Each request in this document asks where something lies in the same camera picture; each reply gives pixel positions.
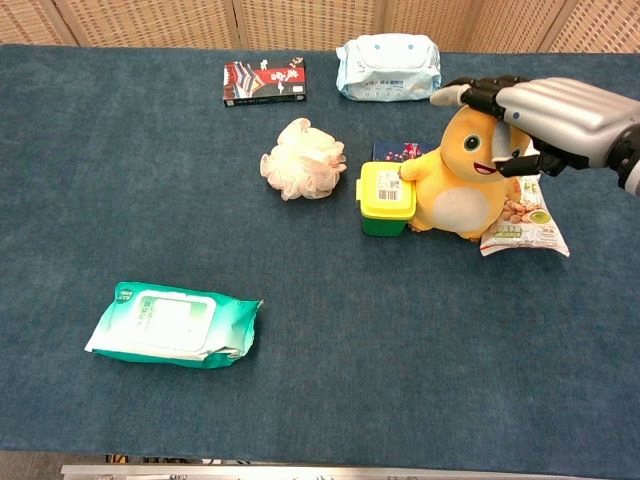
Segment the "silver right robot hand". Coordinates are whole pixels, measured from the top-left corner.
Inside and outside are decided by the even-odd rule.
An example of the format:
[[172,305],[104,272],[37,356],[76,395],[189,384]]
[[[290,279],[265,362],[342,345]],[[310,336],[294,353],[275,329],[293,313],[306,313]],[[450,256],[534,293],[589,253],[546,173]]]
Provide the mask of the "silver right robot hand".
[[505,177],[610,168],[639,194],[639,102],[564,77],[458,78],[433,105],[466,105],[499,120],[496,169]]

